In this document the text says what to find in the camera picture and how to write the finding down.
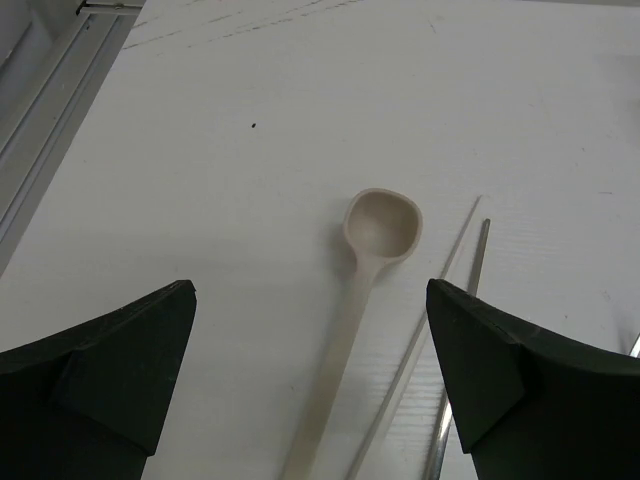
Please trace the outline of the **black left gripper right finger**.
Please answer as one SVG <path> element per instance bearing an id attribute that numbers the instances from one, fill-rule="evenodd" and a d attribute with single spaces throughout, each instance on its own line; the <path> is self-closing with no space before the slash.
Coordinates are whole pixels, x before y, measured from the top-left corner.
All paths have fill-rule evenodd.
<path id="1" fill-rule="evenodd" d="M 636 479 L 639 361 L 439 279 L 426 308 L 461 447 L 480 479 Z"/>

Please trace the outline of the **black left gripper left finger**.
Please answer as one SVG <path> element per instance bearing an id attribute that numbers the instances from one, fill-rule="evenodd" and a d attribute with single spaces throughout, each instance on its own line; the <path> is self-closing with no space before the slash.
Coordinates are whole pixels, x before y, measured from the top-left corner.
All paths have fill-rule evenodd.
<path id="1" fill-rule="evenodd" d="M 139 479 L 156 453 L 196 290 L 166 285 L 1 354 L 4 479 Z"/>

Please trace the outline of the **beige plastic spoon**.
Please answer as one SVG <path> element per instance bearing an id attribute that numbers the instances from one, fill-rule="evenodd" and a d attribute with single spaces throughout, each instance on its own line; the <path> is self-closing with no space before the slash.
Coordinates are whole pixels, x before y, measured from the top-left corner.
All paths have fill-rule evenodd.
<path id="1" fill-rule="evenodd" d="M 283 479 L 310 476 L 375 279 L 413 253 L 422 227 L 419 207 L 400 193 L 370 188 L 351 200 L 342 231 L 355 258 L 354 275 L 284 463 Z"/>

